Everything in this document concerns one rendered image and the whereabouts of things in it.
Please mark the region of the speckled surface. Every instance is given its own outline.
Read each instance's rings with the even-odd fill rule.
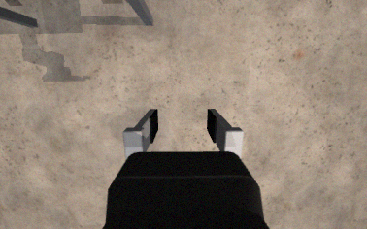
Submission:
[[[367,228],[367,1],[147,0],[153,27],[20,2],[42,28],[0,19],[0,228],[102,228],[122,131],[158,109],[149,151],[217,150],[209,108],[244,130],[270,228]],[[50,51],[90,78],[43,82]]]

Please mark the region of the concrete surface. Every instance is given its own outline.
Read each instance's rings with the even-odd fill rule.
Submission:
[[[0,6],[45,25],[30,46],[90,79],[43,82],[33,30],[0,20],[0,228],[101,228],[122,131],[152,108],[149,151],[217,150],[209,108],[243,129],[271,228],[367,228],[367,1],[147,0],[153,27],[70,33],[78,14],[135,14],[20,2]]]

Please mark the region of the stone floor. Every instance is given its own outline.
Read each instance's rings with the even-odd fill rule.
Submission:
[[[102,228],[122,131],[158,109],[149,151],[217,150],[210,108],[270,228],[367,228],[367,1],[147,0],[154,26],[20,2],[40,27],[0,19],[0,228]]]

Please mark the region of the brown spot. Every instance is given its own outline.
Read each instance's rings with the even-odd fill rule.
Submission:
[[[304,56],[305,56],[305,53],[304,53],[301,49],[298,49],[298,50],[293,54],[293,58],[294,58],[295,60],[300,60],[300,59],[302,59]]]

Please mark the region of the beige floor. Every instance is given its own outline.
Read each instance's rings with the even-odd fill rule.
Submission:
[[[217,150],[209,108],[244,130],[270,228],[367,228],[367,1],[147,3],[153,27],[36,35],[83,82],[43,82],[19,34],[0,33],[0,228],[101,228],[122,131],[152,108],[149,151]]]

